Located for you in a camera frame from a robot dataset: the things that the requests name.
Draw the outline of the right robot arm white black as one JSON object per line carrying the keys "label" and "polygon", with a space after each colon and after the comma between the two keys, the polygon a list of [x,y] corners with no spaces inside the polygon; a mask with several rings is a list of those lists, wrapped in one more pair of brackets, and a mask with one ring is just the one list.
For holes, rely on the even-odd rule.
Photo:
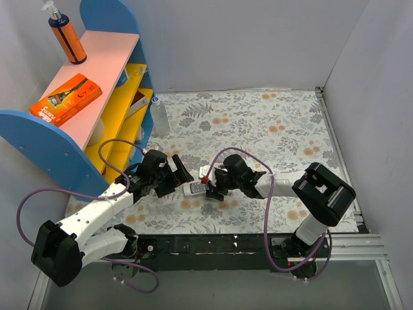
{"label": "right robot arm white black", "polygon": [[240,155],[233,154],[222,166],[209,168],[201,182],[206,185],[206,197],[219,201],[232,190],[240,190],[252,199],[299,198],[309,214],[283,243],[287,251],[304,257],[314,251],[328,228],[338,225],[356,199],[356,192],[317,162],[311,163],[296,181],[292,178],[288,174],[275,176],[271,172],[252,170]]}

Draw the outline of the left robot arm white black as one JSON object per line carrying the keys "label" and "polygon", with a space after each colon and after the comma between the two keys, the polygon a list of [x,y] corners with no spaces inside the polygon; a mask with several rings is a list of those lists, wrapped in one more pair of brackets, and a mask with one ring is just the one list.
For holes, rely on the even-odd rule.
{"label": "left robot arm white black", "polygon": [[194,180],[179,156],[172,157],[176,170],[168,164],[166,154],[150,150],[140,163],[129,166],[103,193],[77,213],[53,223],[48,220],[39,228],[31,261],[57,286],[68,285],[86,265],[108,255],[131,258],[138,252],[137,233],[118,224],[97,234],[106,222],[129,208],[150,191],[160,198],[171,194],[184,183]]}

